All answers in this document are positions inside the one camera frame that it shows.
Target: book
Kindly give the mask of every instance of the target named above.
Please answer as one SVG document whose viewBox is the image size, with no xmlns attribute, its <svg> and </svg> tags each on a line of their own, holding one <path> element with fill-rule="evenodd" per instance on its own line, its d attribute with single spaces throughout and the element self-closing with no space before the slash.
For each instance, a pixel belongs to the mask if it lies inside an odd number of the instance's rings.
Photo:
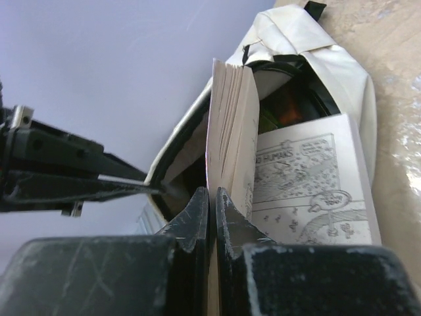
<svg viewBox="0 0 421 316">
<path fill-rule="evenodd" d="M 259 96 L 249 67 L 214 61 L 206 145 L 211 204 L 227 189 L 241 214 L 251 218 Z"/>
<path fill-rule="evenodd" d="M 211 206 L 218 187 L 227 189 L 241 214 L 283 244 L 381 244 L 352 118 L 258 136 L 260 109 L 252 70 L 215 60 L 206 144 Z"/>
<path fill-rule="evenodd" d="M 252 222 L 283 244 L 381 244 L 357 124 L 334 115 L 259 135 Z"/>
</svg>

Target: cartoon drawing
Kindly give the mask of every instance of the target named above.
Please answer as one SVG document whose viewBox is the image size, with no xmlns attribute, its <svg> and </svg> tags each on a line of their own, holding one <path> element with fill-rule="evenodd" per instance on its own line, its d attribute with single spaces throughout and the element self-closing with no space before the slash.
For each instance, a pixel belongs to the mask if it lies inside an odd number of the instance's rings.
<svg viewBox="0 0 421 316">
<path fill-rule="evenodd" d="M 349 223 L 341 224 L 341 229 L 345 232 L 346 239 L 350 239 L 351 235 L 354 234 L 354 230 Z"/>
<path fill-rule="evenodd" d="M 308 237 L 307 240 L 304 242 L 306 245 L 321 245 L 320 242 L 317 241 L 316 238 Z"/>
<path fill-rule="evenodd" d="M 315 217 L 313 220 L 307 223 L 304 227 L 298 241 L 300 243 L 306 244 L 306 241 L 309 238 L 315 238 L 317 236 L 317 232 L 326 225 L 329 225 L 329 220 L 332 220 L 332 223 L 340 223 L 340 222 L 367 222 L 367 212 L 365 209 L 350 209 L 346 211 L 336 211 L 331 214 L 329 219 L 328 214 L 322 214 Z"/>
<path fill-rule="evenodd" d="M 340 189 L 333 134 L 285 141 L 257 152 L 253 203 Z"/>
<path fill-rule="evenodd" d="M 297 231 L 297 225 L 298 225 L 298 221 L 296 221 L 295 219 L 293 219 L 292 220 L 292 223 L 289 225 L 289 227 L 292 230 L 292 232 L 296 232 Z"/>
<path fill-rule="evenodd" d="M 246 218 L 251 219 L 251 211 L 253 207 L 253 188 L 252 184 L 247 184 L 247 192 L 245 196 Z"/>
<path fill-rule="evenodd" d="M 311 199 L 309 212 L 327 211 L 329 224 L 328 235 L 337 236 L 338 232 L 334 226 L 332 211 L 346 206 L 349 202 L 351 202 L 351 196 L 345 191 L 335 190 L 323 192 Z"/>
</svg>

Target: black strap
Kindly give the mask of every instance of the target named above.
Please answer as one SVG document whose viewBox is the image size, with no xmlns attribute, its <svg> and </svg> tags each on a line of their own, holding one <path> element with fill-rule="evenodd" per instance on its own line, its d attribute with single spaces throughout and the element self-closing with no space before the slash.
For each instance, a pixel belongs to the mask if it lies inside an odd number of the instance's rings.
<svg viewBox="0 0 421 316">
<path fill-rule="evenodd" d="M 245 65 L 245 63 L 247 62 L 248 58 L 249 58 L 249 50 L 250 50 L 250 44 L 244 46 L 243 48 L 243 66 Z"/>
<path fill-rule="evenodd" d="M 250 67 L 253 72 L 257 71 L 274 71 L 274 72 L 283 72 L 290 77 L 295 77 L 302 73 L 300 69 L 296 66 L 290 65 L 288 63 L 277 63 L 272 61 L 253 61 L 247 65 Z"/>
<path fill-rule="evenodd" d="M 305 61 L 301 55 L 274 55 L 274 61 L 279 63 L 294 63 L 297 61 Z"/>
<path fill-rule="evenodd" d="M 0 80 L 0 110 L 3 108 L 3 94 L 1 93 L 2 89 L 3 89 L 3 85 L 1 84 L 1 80 Z"/>
<path fill-rule="evenodd" d="M 304 10 L 306 10 L 311 15 L 311 17 L 315 19 L 315 21 L 318 21 L 324 8 L 326 8 L 324 3 L 309 1 L 305 5 Z"/>
</svg>

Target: white fabric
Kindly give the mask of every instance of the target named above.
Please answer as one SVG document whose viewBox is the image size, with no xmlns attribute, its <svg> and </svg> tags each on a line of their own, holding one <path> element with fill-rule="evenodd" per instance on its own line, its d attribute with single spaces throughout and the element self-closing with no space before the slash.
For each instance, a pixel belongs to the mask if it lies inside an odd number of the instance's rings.
<svg viewBox="0 0 421 316">
<path fill-rule="evenodd" d="M 368 177 L 373 181 L 376 163 L 377 116 L 374 86 L 368 73 L 323 30 L 306 10 L 287 5 L 259 13 L 235 53 L 227 60 L 242 64 L 243 48 L 250 45 L 247 63 L 273 61 L 274 55 L 302 55 L 326 86 L 341 113 L 359 125 Z M 173 135 L 151 165 L 149 183 L 167 146 L 191 118 L 211 91 L 209 80 L 201 95 L 175 127 Z"/>
</svg>

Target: open book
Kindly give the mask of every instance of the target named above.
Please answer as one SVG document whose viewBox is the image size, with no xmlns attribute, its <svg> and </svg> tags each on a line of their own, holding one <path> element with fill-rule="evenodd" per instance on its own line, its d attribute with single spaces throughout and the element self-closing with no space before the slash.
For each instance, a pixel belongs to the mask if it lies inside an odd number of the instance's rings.
<svg viewBox="0 0 421 316">
<path fill-rule="evenodd" d="M 251 69 L 215 61 L 206 148 L 211 203 L 226 188 L 240 213 L 284 244 L 381 243 L 359 131 L 348 115 L 257 137 L 258 125 Z"/>
</svg>

